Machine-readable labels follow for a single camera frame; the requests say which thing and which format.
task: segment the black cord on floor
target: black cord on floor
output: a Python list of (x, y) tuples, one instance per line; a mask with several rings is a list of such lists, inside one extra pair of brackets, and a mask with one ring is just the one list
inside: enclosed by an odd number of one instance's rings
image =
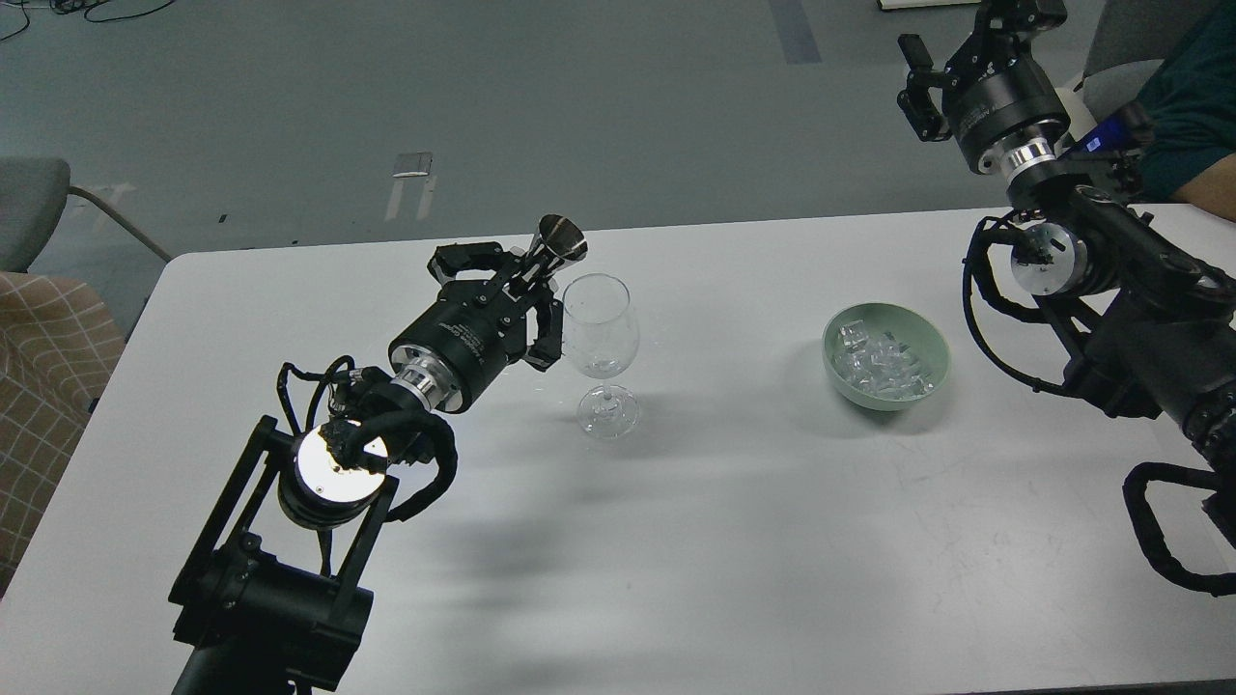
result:
[(26, 2), (25, 2), (25, 0), (22, 0), (21, 2), (9, 2), (9, 6), (10, 7), (20, 7), (21, 9), (21, 15), (26, 19), (26, 23), (21, 25), (21, 28), (19, 28), (17, 31), (6, 33), (4, 36), (0, 36), (0, 41), (7, 41), (10, 38), (12, 38), (14, 36), (17, 36), (19, 33), (21, 33), (21, 32), (26, 31), (27, 28), (30, 28), (30, 12), (26, 11)]
[(119, 22), (119, 21), (124, 21), (124, 20), (136, 20), (137, 17), (145, 17), (146, 15), (153, 15), (154, 12), (162, 10), (163, 7), (167, 7), (168, 5), (172, 5), (173, 2), (176, 2), (176, 0), (167, 0), (167, 2), (163, 2), (158, 7), (154, 7), (152, 10), (146, 10), (145, 12), (137, 12), (136, 15), (124, 15), (124, 16), (120, 16), (120, 17), (106, 17), (106, 19), (103, 19), (103, 20), (91, 20), (90, 19), (90, 12), (93, 12), (94, 10), (98, 10), (100, 5), (106, 5), (111, 0), (103, 0), (101, 2), (96, 2), (94, 5), (90, 5), (89, 7), (85, 9), (84, 12), (82, 12), (82, 17), (85, 19), (85, 21), (88, 21), (88, 22), (90, 22), (93, 25), (103, 25), (103, 23), (108, 23), (108, 22)]

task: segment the white table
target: white table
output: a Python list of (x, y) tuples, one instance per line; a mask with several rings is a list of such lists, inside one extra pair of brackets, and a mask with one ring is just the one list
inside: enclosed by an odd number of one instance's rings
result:
[[(1166, 236), (1236, 268), (1232, 225), (1152, 209)], [(517, 365), (452, 417), (460, 475), (378, 539), (361, 581), (376, 607), (340, 693), (1236, 678), (1236, 601), (1154, 574), (1121, 501), (1138, 461), (1201, 465), (1174, 424), (1031, 393), (967, 335), (959, 261), (984, 213), (587, 232), (590, 257), (561, 279), (628, 281), (643, 345), (618, 381), (643, 422), (618, 443), (586, 438), (574, 408), (591, 382), (566, 362)], [(387, 366), (389, 339), (436, 293), (424, 265), (442, 242), (168, 266), (0, 601), (0, 690), (171, 690), (189, 647), (171, 638), (168, 589), (258, 416), (278, 413), (279, 365), (347, 352)], [(819, 333), (864, 301), (942, 329), (954, 362), (938, 394), (875, 414), (829, 388)], [(1046, 328), (980, 317), (1010, 361), (1058, 377)], [(293, 397), (303, 408), (308, 390)], [(1226, 570), (1195, 502), (1156, 497), (1169, 542), (1193, 569)], [(316, 568), (313, 534), (277, 508), (255, 528), (263, 547)]]

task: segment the person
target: person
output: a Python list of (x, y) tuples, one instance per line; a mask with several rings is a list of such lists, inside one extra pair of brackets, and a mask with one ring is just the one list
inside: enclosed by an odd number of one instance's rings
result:
[(1154, 120), (1143, 193), (1236, 221), (1236, 0), (1180, 40), (1137, 95)]

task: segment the green bowl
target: green bowl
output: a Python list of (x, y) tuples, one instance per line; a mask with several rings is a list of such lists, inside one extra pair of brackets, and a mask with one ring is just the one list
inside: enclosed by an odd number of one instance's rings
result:
[[(902, 399), (880, 398), (850, 386), (837, 373), (837, 367), (833, 366), (833, 355), (844, 350), (840, 335), (837, 331), (840, 326), (859, 319), (863, 320), (870, 335), (880, 335), (884, 331), (890, 331), (897, 340), (910, 345), (915, 355), (931, 370), (936, 388), (925, 396), (912, 396)], [(950, 360), (948, 343), (944, 341), (944, 336), (941, 335), (939, 330), (931, 322), (896, 304), (871, 302), (842, 310), (824, 328), (823, 349), (824, 371), (828, 372), (828, 380), (833, 382), (837, 391), (840, 391), (842, 396), (853, 403), (873, 411), (904, 411), (939, 392), (948, 378)]]

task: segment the gray floor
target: gray floor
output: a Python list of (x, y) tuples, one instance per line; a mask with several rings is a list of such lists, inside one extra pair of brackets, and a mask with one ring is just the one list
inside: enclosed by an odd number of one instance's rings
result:
[[(1057, 83), (1100, 5), (1070, 2), (1036, 42)], [(64, 157), (173, 254), (523, 234), (548, 211), (587, 230), (1004, 200), (894, 103), (897, 35), (943, 62), (973, 5), (183, 0), (112, 25), (31, 16), (0, 45), (0, 153)], [(0, 7), (0, 33), (20, 21)], [(434, 153), (433, 190), (413, 179), (392, 200), (394, 157), (417, 151)], [(161, 263), (70, 207), (33, 270), (95, 284), (127, 325)]]

